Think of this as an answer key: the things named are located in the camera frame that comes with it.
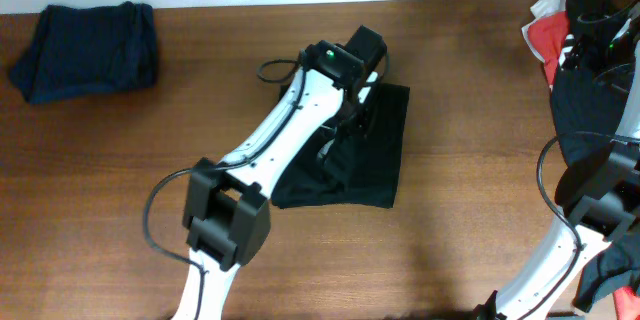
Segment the black shorts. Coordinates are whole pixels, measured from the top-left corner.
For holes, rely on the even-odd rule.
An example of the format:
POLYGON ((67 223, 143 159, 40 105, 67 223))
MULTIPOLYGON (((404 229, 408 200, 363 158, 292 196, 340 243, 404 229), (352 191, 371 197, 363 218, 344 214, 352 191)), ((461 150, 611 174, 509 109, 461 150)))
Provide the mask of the black shorts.
POLYGON ((365 131, 315 131, 279 178, 272 203, 281 209, 334 204, 391 208, 409 95, 408 87, 383 84, 365 131))

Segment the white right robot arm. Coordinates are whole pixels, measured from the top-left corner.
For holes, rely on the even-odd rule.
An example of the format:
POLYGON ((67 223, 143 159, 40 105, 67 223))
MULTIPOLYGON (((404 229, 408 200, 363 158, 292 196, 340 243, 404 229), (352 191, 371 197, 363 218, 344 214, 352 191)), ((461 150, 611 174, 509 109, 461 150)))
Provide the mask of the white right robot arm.
POLYGON ((476 307, 477 319, 544 319, 570 282, 639 230, 639 11, 581 14, 551 92, 567 169, 549 232, 521 272, 476 307))

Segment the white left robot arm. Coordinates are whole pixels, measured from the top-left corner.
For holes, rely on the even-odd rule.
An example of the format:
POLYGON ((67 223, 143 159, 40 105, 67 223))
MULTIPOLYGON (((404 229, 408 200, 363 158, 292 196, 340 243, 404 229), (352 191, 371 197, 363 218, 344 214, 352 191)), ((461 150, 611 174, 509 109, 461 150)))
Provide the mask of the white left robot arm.
POLYGON ((219 319, 231 284, 264 244, 269 200, 290 163, 315 135, 334 145, 360 134, 388 62, 382 36, 360 26, 349 41, 302 50, 292 81, 258 128, 219 162, 190 170, 182 225, 189 272, 177 319, 219 319))

